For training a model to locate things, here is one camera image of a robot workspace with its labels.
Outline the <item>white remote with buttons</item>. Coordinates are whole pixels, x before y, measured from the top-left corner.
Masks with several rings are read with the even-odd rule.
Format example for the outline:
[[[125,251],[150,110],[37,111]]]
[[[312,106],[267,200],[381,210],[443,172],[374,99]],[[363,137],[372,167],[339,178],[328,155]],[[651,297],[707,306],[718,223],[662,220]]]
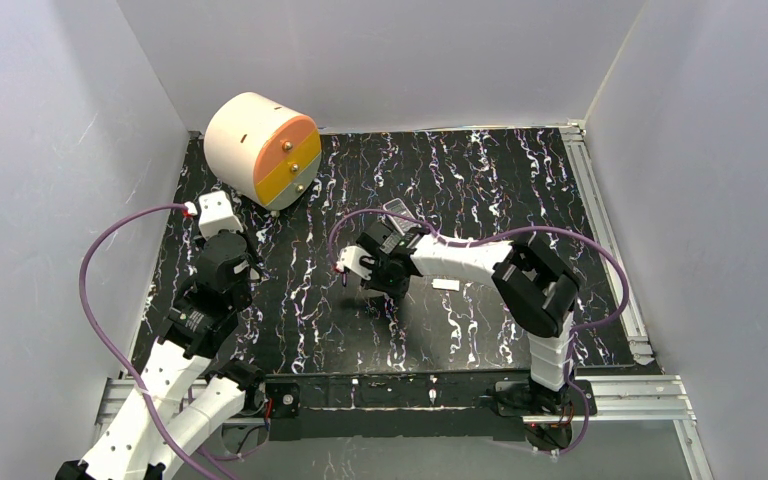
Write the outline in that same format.
[[[386,217],[400,234],[406,234],[415,228],[423,228],[401,198],[386,202],[382,208],[386,212]]]

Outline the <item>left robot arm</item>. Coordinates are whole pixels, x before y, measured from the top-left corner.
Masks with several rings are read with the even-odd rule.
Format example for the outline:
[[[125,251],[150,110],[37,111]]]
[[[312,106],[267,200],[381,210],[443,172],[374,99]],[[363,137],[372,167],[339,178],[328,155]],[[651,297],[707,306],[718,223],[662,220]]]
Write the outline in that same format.
[[[59,479],[171,479],[226,420],[252,403],[265,374],[242,360],[210,369],[220,346],[252,303],[261,274],[241,230],[205,239],[139,380],[95,445],[66,461]]]

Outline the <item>round three-colour drawer box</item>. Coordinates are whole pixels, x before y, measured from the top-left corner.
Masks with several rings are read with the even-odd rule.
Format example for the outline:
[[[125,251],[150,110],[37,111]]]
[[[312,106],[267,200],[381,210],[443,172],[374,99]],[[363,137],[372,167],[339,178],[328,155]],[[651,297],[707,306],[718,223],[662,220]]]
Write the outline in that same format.
[[[314,120],[254,92],[241,93],[216,111],[203,149],[218,180],[269,211],[296,202],[322,160]]]

